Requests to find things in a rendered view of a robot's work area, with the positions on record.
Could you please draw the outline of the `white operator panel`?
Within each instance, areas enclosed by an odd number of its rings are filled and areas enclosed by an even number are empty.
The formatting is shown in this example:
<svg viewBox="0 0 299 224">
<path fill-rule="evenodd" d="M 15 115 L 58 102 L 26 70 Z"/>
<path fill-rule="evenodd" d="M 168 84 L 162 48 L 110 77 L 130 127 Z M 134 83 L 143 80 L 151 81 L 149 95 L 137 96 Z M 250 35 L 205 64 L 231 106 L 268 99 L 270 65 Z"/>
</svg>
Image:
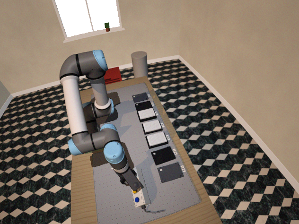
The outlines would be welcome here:
<svg viewBox="0 0 299 224">
<path fill-rule="evenodd" d="M 132 191 L 132 196 L 133 196 L 133 201 L 134 201 L 134 204 L 135 204 L 135 207 L 136 209 L 137 208 L 142 208 L 144 209 L 144 211 L 146 213 L 157 213 L 157 212 L 150 212 L 150 211 L 146 211 L 145 210 L 145 206 L 148 206 L 148 205 L 151 205 L 150 203 L 150 199 L 149 199 L 149 196 L 148 196 L 148 192 L 147 192 L 147 189 L 146 189 L 146 185 L 145 185 L 145 182 L 144 182 L 144 178 L 143 178 L 143 175 L 142 175 L 142 172 L 141 172 L 141 169 L 140 168 L 133 168 L 133 170 L 135 170 L 136 174 L 135 174 L 135 177 L 139 180 L 139 182 L 141 183 L 141 187 L 139 187 L 136 191 Z"/>
</svg>

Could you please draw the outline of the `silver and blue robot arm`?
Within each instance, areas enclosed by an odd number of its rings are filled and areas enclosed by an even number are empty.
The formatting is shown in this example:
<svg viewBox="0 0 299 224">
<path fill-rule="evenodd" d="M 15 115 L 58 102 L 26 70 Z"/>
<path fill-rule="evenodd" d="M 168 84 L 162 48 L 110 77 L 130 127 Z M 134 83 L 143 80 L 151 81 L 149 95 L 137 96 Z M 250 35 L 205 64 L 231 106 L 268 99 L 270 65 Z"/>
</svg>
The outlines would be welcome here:
<svg viewBox="0 0 299 224">
<path fill-rule="evenodd" d="M 73 54 L 63 63 L 60 70 L 60 83 L 72 139 L 68 147 L 72 155 L 104 148 L 106 160 L 116 172 L 124 172 L 129 162 L 121 144 L 115 125 L 105 124 L 101 128 L 96 119 L 114 113 L 113 100 L 107 96 L 104 75 L 108 70 L 102 50 L 92 50 Z M 79 77 L 86 76 L 95 97 L 95 102 L 82 104 L 79 92 Z"/>
</svg>

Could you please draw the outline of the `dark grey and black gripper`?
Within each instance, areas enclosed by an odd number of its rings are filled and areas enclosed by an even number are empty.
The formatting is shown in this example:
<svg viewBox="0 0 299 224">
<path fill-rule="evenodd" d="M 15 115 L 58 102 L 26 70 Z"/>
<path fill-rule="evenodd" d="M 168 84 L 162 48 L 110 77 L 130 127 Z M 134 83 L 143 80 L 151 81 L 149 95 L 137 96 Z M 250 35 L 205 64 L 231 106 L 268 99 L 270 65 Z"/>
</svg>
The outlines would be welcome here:
<svg viewBox="0 0 299 224">
<path fill-rule="evenodd" d="M 128 169 L 129 169 L 129 168 L 130 168 L 130 166 L 128 167 Z M 121 184 L 128 184 L 128 183 L 126 182 L 126 180 L 123 178 L 123 176 L 121 175 L 121 174 L 123 174 L 123 173 L 126 173 L 126 172 L 128 171 L 128 169 L 127 169 L 126 171 L 124 171 L 124 172 L 121 172 L 121 173 L 116 172 L 117 175 L 120 177 L 120 182 L 121 182 Z M 133 169 L 130 169 L 130 170 L 133 172 L 134 175 L 136 174 L 135 170 L 133 170 Z"/>
</svg>

